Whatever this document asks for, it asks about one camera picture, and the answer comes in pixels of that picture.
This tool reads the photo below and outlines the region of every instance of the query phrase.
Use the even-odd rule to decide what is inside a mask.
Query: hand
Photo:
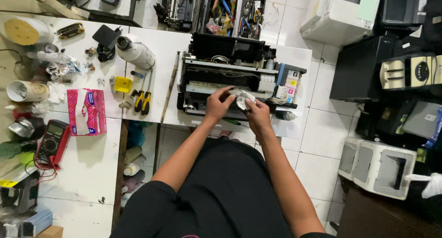
[[[235,100],[236,95],[230,94],[229,90],[234,86],[224,87],[215,91],[207,98],[205,120],[211,120],[217,124],[229,109],[229,106]]]
[[[265,103],[257,99],[255,99],[255,102],[256,104],[250,99],[246,99],[246,105],[250,107],[250,110],[247,110],[245,114],[249,120],[251,130],[258,138],[261,138],[263,133],[273,132],[270,124],[270,109]]]

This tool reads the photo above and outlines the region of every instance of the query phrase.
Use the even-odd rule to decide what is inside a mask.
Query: foot
[[[218,136],[218,138],[221,138],[223,136],[227,136],[229,137],[233,132],[232,131],[227,131],[227,130],[221,130],[220,135]]]

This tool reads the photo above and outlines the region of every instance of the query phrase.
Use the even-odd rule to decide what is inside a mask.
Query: red multimeter
[[[60,169],[64,149],[71,134],[71,125],[59,120],[49,120],[40,147],[36,152],[35,161],[44,169]]]

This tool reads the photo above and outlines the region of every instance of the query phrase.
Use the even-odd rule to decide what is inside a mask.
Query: white printer
[[[371,35],[379,0],[308,0],[301,36],[331,46]]]
[[[346,137],[338,174],[366,191],[405,200],[416,152],[383,143]]]

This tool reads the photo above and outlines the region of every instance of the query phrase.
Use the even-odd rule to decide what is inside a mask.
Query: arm
[[[273,188],[293,234],[299,237],[309,232],[325,233],[310,197],[290,166],[273,132],[269,119],[269,107],[258,100],[255,105],[246,99],[246,104],[251,108],[246,112],[250,128],[261,143]]]
[[[229,95],[229,90],[232,88],[219,89],[207,98],[206,115],[202,123],[153,175],[152,181],[162,181],[172,186],[175,192],[178,192],[210,131],[221,120],[230,104],[235,100],[235,94]]]

